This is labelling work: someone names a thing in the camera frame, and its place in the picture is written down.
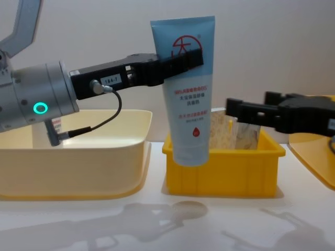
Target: white table surface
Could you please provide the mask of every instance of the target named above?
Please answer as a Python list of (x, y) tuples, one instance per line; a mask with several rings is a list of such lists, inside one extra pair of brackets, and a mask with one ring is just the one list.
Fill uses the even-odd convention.
[(333, 251), (335, 191), (284, 147), (278, 198), (223, 199), (162, 193), (165, 155), (152, 143), (145, 186), (132, 196), (0, 202), (0, 250)]

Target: light blue tube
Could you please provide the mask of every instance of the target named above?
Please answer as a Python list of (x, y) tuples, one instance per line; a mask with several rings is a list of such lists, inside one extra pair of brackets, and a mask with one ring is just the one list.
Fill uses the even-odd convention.
[(209, 153), (215, 17), (151, 21), (151, 28), (160, 58), (203, 50), (203, 66), (163, 84), (173, 159), (182, 166), (202, 165)]

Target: white wall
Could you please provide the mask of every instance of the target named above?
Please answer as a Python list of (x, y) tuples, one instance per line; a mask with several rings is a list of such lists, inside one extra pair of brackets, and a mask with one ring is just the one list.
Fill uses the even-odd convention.
[[(0, 0), (0, 39), (18, 1)], [(266, 90), (335, 94), (335, 0), (44, 0), (35, 42), (18, 69), (62, 59), (68, 70), (154, 52), (150, 20), (216, 16), (213, 106), (261, 102)], [(168, 122), (161, 86), (120, 91), (124, 108), (153, 111), (151, 140)], [(81, 108), (116, 108), (110, 95)]]

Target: robotic arm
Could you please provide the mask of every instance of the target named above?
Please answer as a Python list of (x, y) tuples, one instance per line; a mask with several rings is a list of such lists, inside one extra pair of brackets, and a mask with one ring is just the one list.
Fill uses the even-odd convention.
[[(203, 65), (199, 49), (164, 60), (156, 54), (134, 54), (69, 74), (62, 62), (14, 71), (9, 59), (32, 43), (40, 8), (41, 0), (20, 0), (14, 31), (0, 42), (0, 132), (44, 122), (50, 143), (56, 146), (61, 140), (90, 132), (114, 119), (122, 107), (117, 90), (160, 85), (166, 78)], [(116, 114), (93, 128), (56, 133), (51, 119), (78, 112), (77, 99), (104, 93), (117, 96)]]
[(329, 147), (335, 154), (335, 102), (329, 97), (267, 92), (263, 105), (228, 98), (226, 114), (239, 122), (273, 127), (282, 133), (332, 137)]

